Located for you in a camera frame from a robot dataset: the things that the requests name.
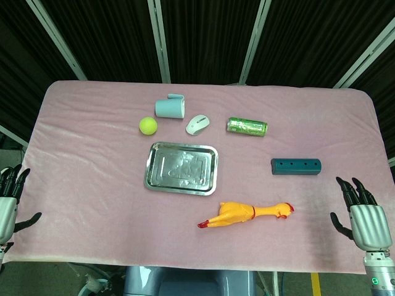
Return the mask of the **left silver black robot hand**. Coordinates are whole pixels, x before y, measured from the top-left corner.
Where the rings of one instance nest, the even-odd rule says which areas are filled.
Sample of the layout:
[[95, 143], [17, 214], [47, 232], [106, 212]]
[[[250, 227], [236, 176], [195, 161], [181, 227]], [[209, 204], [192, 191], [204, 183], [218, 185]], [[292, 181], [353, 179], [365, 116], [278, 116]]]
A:
[[8, 245], [14, 233], [34, 225], [42, 213], [35, 213], [29, 220], [16, 222], [23, 187], [30, 169], [20, 172], [21, 164], [1, 170], [1, 247]]

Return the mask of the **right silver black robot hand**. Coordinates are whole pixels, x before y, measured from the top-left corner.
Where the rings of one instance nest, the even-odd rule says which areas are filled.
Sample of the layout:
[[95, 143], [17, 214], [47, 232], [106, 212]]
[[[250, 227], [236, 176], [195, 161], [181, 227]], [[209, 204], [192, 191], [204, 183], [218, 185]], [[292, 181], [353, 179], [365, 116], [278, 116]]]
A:
[[335, 229], [355, 242], [356, 246], [366, 252], [379, 252], [390, 248], [393, 244], [388, 220], [383, 207], [379, 206], [374, 195], [357, 179], [354, 184], [336, 177], [343, 193], [350, 219], [351, 228], [343, 226], [335, 212], [330, 219]]

